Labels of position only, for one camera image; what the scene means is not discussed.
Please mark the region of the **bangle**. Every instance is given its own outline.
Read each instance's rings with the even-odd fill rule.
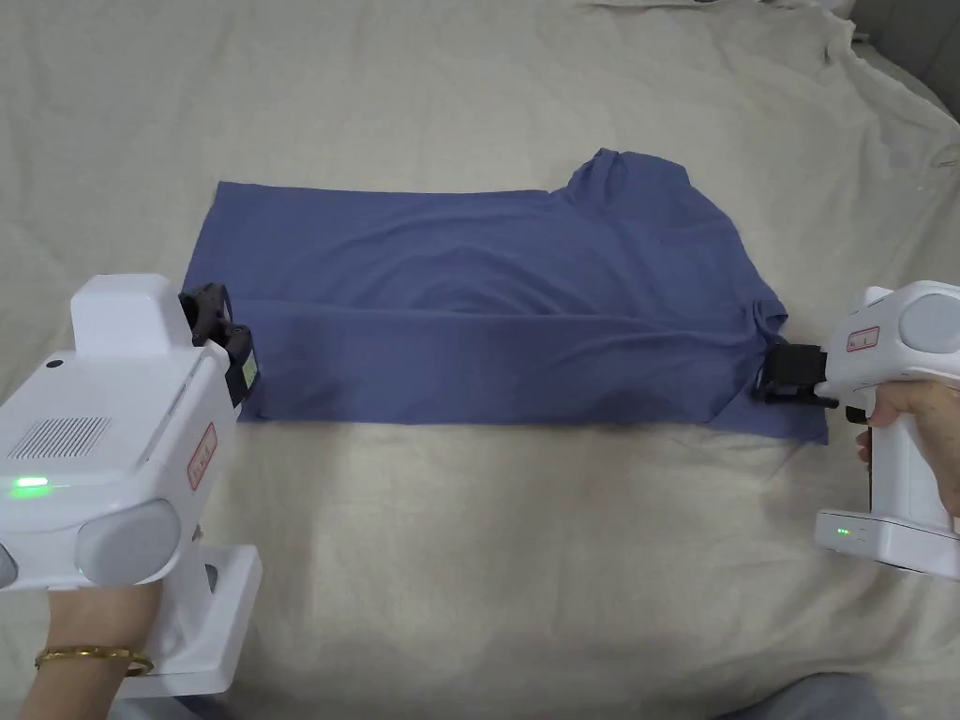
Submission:
[[[128,678],[135,678],[139,675],[147,675],[154,669],[154,662],[146,653],[135,653],[123,647],[99,647],[98,645],[72,645],[70,647],[48,647],[44,648],[34,659],[34,667],[39,670],[40,666],[48,660],[73,660],[75,658],[94,658],[96,660],[122,659],[135,662],[140,667],[134,667],[127,670]]]

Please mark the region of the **black clip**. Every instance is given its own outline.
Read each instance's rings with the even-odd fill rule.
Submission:
[[[227,351],[230,367],[225,379],[230,402],[236,407],[250,397],[260,377],[250,329],[231,320],[233,310],[223,285],[210,282],[189,293],[180,293],[180,307],[190,324],[195,348],[202,348],[206,341],[212,340]]]
[[[826,380],[827,354],[816,345],[781,343],[767,351],[756,375],[754,398],[766,403],[794,403],[835,408],[840,403],[813,391]]]

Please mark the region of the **bed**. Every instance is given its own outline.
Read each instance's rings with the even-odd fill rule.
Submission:
[[[791,340],[868,285],[960,282],[960,127],[786,5],[5,3],[0,394],[90,276],[179,281],[218,180],[552,189],[634,150],[732,217]],[[949,717],[960,586],[811,545],[818,509],[867,502],[830,424],[244,425],[204,519],[265,566],[229,711],[703,718],[834,670]],[[4,697],[44,622],[0,594]]]

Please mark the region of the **t-shirt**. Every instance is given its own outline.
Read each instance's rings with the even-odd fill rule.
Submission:
[[[221,182],[185,287],[227,286],[248,420],[693,422],[823,440],[750,397],[786,311],[667,160],[601,150],[559,190]]]

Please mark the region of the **sticker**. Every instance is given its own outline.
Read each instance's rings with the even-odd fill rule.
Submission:
[[[852,332],[847,338],[847,352],[857,352],[867,348],[875,348],[880,342],[880,328],[868,327],[866,330]]]
[[[247,390],[250,389],[253,381],[256,379],[256,358],[253,357],[253,350],[250,351],[250,357],[243,364],[243,379],[247,381]]]
[[[200,486],[200,481],[204,479],[204,473],[207,466],[210,465],[216,449],[217,431],[213,429],[213,423],[211,423],[206,427],[206,432],[200,439],[197,449],[193,451],[190,464],[186,467],[186,476],[190,480],[190,487],[194,491]]]

